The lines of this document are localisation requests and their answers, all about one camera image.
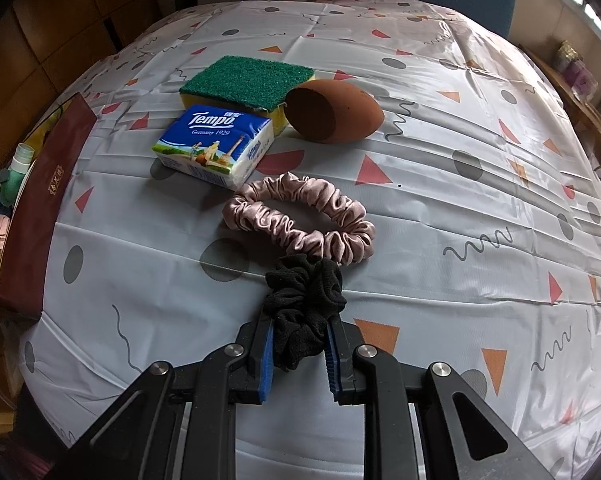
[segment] sponge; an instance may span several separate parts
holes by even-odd
[[[189,79],[180,95],[186,108],[202,104],[269,117],[279,133],[288,123],[282,109],[285,95],[313,78],[314,71],[304,66],[225,56]]]

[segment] scrunchie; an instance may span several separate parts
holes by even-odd
[[[325,213],[342,231],[306,233],[294,228],[294,221],[276,209],[270,209],[263,200],[290,200],[305,202]],[[245,184],[223,208],[223,218],[230,229],[263,231],[272,241],[283,247],[287,254],[306,253],[319,258],[330,258],[338,264],[372,256],[372,240],[376,228],[363,220],[367,212],[357,200],[341,194],[331,182],[322,178],[298,178],[292,173]]]
[[[274,320],[274,365],[295,370],[302,358],[325,349],[327,319],[343,311],[343,276],[327,258],[283,256],[265,274],[273,291],[263,312]]]

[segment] blue tissue packaging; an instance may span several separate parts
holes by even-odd
[[[194,105],[167,128],[153,150],[168,168],[237,190],[272,142],[274,127],[268,118]]]

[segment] metal screw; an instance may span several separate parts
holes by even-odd
[[[169,363],[165,361],[156,361],[149,367],[149,371],[152,375],[164,375],[169,371]]]
[[[378,350],[372,345],[360,345],[358,347],[358,355],[360,357],[375,357],[377,353]]]
[[[239,355],[242,355],[244,351],[245,349],[243,346],[238,343],[230,343],[225,346],[225,354],[229,357],[238,357]]]
[[[434,363],[431,365],[431,371],[433,371],[438,377],[447,377],[451,373],[451,366],[447,363]]]

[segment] pink satin scrunchie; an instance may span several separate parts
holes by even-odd
[[[342,230],[324,235],[320,231],[306,233],[294,229],[290,217],[270,209],[263,200],[304,202],[325,213]],[[363,220],[367,214],[365,207],[322,178],[298,178],[292,173],[267,176],[245,184],[225,204],[222,214],[230,229],[269,233],[287,254],[305,253],[348,265],[374,253],[371,242],[376,237],[376,228]]]

